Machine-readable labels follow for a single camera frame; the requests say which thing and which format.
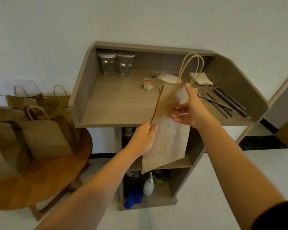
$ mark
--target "person's left hand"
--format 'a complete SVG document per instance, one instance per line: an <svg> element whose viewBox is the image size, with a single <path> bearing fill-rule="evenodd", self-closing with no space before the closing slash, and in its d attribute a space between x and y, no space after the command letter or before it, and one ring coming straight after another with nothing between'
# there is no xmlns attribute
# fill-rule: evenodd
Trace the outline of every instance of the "person's left hand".
<svg viewBox="0 0 288 230"><path fill-rule="evenodd" d="M148 120L146 123L137 127L130 142L126 146L137 158L148 152L153 146L158 125L154 125L151 130L149 130L150 122L151 120Z"/></svg>

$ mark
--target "forearm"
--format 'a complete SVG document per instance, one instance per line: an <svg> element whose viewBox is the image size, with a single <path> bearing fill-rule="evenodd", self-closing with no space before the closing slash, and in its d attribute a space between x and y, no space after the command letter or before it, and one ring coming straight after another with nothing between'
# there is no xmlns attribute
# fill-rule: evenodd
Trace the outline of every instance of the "forearm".
<svg viewBox="0 0 288 230"><path fill-rule="evenodd" d="M120 151L36 229L96 229L135 155L129 148Z"/></svg>
<svg viewBox="0 0 288 230"><path fill-rule="evenodd" d="M210 114L197 128L238 224L250 229L261 213L284 197Z"/></svg>

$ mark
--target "hand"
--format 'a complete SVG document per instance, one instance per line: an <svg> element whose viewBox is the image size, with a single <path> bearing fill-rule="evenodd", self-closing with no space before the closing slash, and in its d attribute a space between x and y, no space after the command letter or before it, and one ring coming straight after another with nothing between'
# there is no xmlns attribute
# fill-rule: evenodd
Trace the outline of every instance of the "hand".
<svg viewBox="0 0 288 230"><path fill-rule="evenodd" d="M177 106L172 118L177 123L186 124L196 128L201 118L209 116L210 113L197 96L196 88L192 88L190 84L187 83L185 89L189 95L189 102Z"/></svg>
<svg viewBox="0 0 288 230"><path fill-rule="evenodd" d="M131 140L126 146L126 148L128 148L132 153L137 155L137 158L145 154L153 146L158 125L155 124L151 130L149 130L150 122L151 120L148 120L146 123L137 127Z"/></svg>

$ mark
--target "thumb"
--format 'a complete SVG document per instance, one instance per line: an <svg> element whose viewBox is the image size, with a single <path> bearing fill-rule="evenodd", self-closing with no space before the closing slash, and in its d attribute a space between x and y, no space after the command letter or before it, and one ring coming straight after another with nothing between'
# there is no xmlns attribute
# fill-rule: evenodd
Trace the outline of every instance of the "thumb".
<svg viewBox="0 0 288 230"><path fill-rule="evenodd" d="M150 131L149 131L149 136L151 136L152 138L154 138L155 137L155 135L156 135L156 132L157 132L157 130L158 130L158 125L157 124L155 124L151 129L150 129Z"/></svg>
<svg viewBox="0 0 288 230"><path fill-rule="evenodd" d="M186 91L187 91L187 93L189 95L189 99L193 100L196 97L196 95L197 95L197 89L196 88L192 88L189 83L186 83L185 89L186 89Z"/></svg>

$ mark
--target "black sleeve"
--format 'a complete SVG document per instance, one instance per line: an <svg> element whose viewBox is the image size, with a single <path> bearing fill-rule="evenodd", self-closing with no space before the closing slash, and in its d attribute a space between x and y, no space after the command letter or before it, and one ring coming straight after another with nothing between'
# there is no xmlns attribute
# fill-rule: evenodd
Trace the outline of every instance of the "black sleeve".
<svg viewBox="0 0 288 230"><path fill-rule="evenodd" d="M280 203L262 213L253 223L251 230L288 229L288 201Z"/></svg>

